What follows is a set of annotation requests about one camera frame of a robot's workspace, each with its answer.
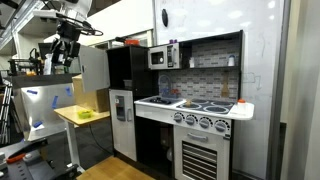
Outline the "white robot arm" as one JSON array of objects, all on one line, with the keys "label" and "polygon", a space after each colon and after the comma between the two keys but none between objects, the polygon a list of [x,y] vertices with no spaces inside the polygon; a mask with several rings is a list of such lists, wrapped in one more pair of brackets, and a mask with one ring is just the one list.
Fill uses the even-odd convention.
[{"label": "white robot arm", "polygon": [[62,64],[69,67],[74,58],[79,54],[80,35],[102,36],[103,32],[92,27],[87,21],[92,0],[41,0],[45,4],[53,1],[59,2],[61,7],[48,10],[34,10],[33,15],[41,19],[57,20],[56,33],[59,35],[51,44],[51,62],[58,64],[63,58]]}]

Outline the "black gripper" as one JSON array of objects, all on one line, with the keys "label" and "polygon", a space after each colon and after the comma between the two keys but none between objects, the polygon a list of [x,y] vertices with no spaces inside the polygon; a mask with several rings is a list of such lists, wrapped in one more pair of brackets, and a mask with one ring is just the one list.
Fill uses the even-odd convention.
[{"label": "black gripper", "polygon": [[63,65],[70,67],[73,59],[78,56],[80,44],[78,39],[80,30],[70,22],[63,21],[57,26],[59,38],[55,38],[51,44],[51,62],[57,64],[59,57],[63,56]]}]

